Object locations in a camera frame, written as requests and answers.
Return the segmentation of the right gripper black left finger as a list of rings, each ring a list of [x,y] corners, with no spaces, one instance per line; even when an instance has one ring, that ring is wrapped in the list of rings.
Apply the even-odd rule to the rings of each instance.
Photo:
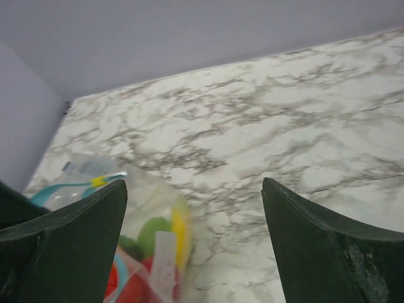
[[[102,302],[128,200],[117,180],[1,229],[2,302]]]

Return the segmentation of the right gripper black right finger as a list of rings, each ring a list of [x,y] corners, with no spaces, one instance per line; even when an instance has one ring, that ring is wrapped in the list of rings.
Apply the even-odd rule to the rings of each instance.
[[[403,233],[356,221],[264,178],[287,302],[403,302]]]

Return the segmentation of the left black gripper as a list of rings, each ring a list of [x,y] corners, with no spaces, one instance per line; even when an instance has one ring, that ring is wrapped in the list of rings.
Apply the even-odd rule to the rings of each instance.
[[[35,218],[41,217],[49,210],[34,205],[24,195],[0,183],[0,228],[6,229]]]

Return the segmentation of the red toy tomato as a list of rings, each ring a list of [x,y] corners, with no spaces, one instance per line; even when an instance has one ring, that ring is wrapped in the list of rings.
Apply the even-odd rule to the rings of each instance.
[[[104,302],[179,302],[181,275],[174,259],[150,256],[133,259],[122,249],[116,251]]]

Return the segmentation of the green toy pepper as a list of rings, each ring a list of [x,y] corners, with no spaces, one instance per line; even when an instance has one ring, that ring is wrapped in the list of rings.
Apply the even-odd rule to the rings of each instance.
[[[137,261],[153,256],[155,252],[155,234],[158,231],[170,232],[171,221],[164,217],[149,219],[141,228],[137,239],[121,235],[119,247]]]

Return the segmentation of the yellow bag zipper slider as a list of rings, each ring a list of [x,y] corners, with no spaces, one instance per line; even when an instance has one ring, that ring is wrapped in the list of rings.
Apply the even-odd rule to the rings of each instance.
[[[100,176],[100,177],[96,177],[96,178],[92,179],[90,181],[90,186],[92,188],[96,188],[96,187],[102,187],[102,186],[106,185],[107,181],[105,178],[106,178],[106,176]]]

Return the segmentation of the clear zip top bag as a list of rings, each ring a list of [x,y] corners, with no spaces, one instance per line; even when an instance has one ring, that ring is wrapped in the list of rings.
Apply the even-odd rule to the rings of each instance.
[[[128,202],[105,302],[179,302],[192,248],[185,197],[165,180],[108,157],[74,154],[31,202],[56,210],[123,179]]]

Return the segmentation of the yellow toy banana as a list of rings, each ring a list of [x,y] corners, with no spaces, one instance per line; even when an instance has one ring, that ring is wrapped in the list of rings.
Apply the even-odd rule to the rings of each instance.
[[[179,271],[184,271],[191,252],[193,224],[187,201],[179,196],[171,209],[171,231],[177,236],[176,264]]]

